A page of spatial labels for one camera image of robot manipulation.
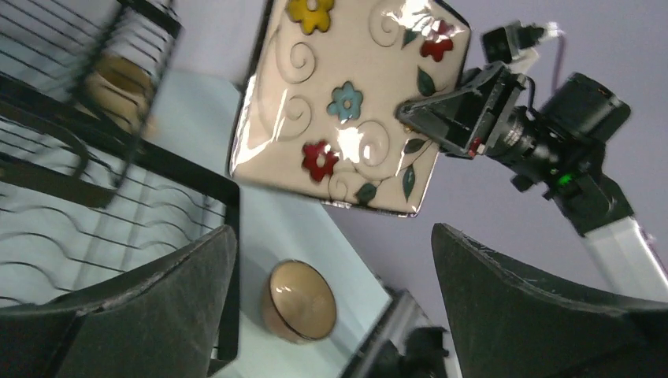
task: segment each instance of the ceramic bowl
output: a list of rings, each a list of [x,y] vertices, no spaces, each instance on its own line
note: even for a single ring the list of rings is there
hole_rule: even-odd
[[[94,73],[86,79],[86,88],[91,99],[126,132],[137,131],[154,91],[150,76],[141,67],[113,55],[97,63]],[[149,117],[143,136],[149,138],[155,132],[154,121]]]
[[[291,343],[328,337],[336,324],[336,301],[325,278],[302,261],[284,261],[267,279],[262,296],[267,328]]]

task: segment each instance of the bowl rim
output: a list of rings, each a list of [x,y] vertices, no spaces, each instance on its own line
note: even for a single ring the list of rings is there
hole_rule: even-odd
[[[274,273],[276,273],[276,271],[278,269],[280,269],[281,267],[283,267],[284,265],[291,264],[291,263],[297,263],[297,264],[305,265],[308,268],[310,268],[311,270],[313,270],[316,274],[318,274],[319,277],[322,279],[322,282],[324,282],[325,285],[327,286],[327,288],[329,290],[329,294],[331,294],[331,296],[332,296],[332,301],[334,303],[334,321],[332,322],[332,327],[322,337],[311,337],[311,336],[308,336],[308,335],[304,335],[300,331],[297,331],[294,327],[292,327],[288,323],[288,321],[285,320],[285,318],[283,317],[283,314],[281,314],[280,311],[278,310],[278,306],[276,306],[276,301],[274,301],[273,290],[272,290],[272,281],[273,281]],[[280,322],[283,323],[283,325],[286,328],[288,328],[291,332],[295,333],[299,338],[305,339],[306,341],[310,341],[310,342],[321,341],[323,339],[327,339],[332,334],[332,332],[334,331],[334,328],[336,327],[336,323],[339,320],[339,307],[336,304],[336,297],[334,296],[334,291],[332,290],[332,287],[329,285],[329,282],[327,282],[327,280],[322,276],[322,274],[320,272],[318,272],[318,270],[315,269],[311,264],[309,264],[307,262],[304,262],[304,261],[301,261],[301,260],[296,260],[296,259],[287,259],[287,260],[280,261],[278,264],[276,264],[272,268],[272,271],[269,274],[269,279],[267,280],[266,289],[269,291],[269,300],[271,302],[271,305],[272,305],[274,311],[276,311],[276,314],[278,315],[278,317],[280,319]]]

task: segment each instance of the table surface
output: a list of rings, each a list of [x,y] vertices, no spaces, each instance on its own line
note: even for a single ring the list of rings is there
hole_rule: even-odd
[[[226,175],[239,99],[226,80],[172,71],[154,109],[159,134],[153,142]],[[320,203],[246,185],[241,200],[239,357],[216,377],[337,377],[383,313],[388,294]],[[311,264],[334,291],[339,321],[325,341],[293,345],[262,324],[261,287],[286,259]]]

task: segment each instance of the dish rack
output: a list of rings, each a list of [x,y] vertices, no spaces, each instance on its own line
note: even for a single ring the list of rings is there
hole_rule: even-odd
[[[0,312],[98,284],[222,224],[240,235],[231,180],[142,138],[181,29],[174,1],[102,3],[0,0]],[[127,131],[87,87],[109,56],[150,77]],[[236,261],[218,367],[236,357]]]

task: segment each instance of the yellow flower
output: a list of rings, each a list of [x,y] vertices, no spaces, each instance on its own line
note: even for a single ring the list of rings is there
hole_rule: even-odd
[[[290,21],[301,23],[305,35],[311,35],[315,29],[326,32],[332,24],[329,11],[334,8],[334,0],[290,0],[286,12]]]

